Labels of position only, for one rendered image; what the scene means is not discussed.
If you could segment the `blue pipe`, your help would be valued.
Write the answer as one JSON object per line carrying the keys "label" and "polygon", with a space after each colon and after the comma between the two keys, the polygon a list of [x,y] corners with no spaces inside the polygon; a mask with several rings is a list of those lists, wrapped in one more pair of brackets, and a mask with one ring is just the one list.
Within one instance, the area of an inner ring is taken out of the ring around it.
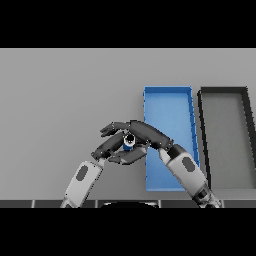
{"label": "blue pipe", "polygon": [[126,134],[124,137],[123,149],[125,151],[130,151],[135,145],[135,142],[136,142],[136,139],[133,134]]}

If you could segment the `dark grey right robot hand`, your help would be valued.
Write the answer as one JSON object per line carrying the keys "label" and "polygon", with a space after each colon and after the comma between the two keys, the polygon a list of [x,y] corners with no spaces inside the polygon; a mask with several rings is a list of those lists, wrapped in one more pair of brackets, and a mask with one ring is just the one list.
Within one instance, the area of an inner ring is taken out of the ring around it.
{"label": "dark grey right robot hand", "polygon": [[150,146],[156,150],[163,148],[169,151],[174,144],[174,140],[162,133],[153,126],[137,120],[130,120],[129,122],[112,122],[106,127],[102,128],[100,132],[102,137],[114,135],[118,130],[127,130],[135,136],[141,143],[150,143]]}

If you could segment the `dark grey bin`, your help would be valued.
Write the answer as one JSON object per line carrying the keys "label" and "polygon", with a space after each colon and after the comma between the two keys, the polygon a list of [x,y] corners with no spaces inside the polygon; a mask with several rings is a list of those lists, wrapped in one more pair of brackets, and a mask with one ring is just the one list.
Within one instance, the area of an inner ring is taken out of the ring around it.
{"label": "dark grey bin", "polygon": [[256,129],[248,87],[201,87],[197,97],[209,185],[256,189]]}

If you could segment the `blue bin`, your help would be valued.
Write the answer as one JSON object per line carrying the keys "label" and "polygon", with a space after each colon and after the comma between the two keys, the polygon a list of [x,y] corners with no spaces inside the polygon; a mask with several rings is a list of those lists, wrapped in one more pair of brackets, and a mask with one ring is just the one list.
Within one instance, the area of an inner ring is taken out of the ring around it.
{"label": "blue bin", "polygon": [[[144,122],[173,139],[200,164],[192,87],[145,86],[143,96]],[[157,150],[148,149],[145,165],[147,191],[184,190],[164,166]]]}

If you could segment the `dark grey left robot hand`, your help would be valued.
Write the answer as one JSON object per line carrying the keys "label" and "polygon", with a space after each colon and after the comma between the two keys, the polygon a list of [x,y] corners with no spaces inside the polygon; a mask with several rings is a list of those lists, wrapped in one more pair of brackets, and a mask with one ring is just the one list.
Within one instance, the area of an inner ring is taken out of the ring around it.
{"label": "dark grey left robot hand", "polygon": [[[129,136],[132,136],[132,142],[129,145],[130,150],[120,151],[120,148],[127,141]],[[93,151],[91,155],[100,167],[104,166],[105,161],[121,165],[130,165],[145,157],[150,145],[150,140],[142,141],[131,133],[120,132],[107,139]]]}

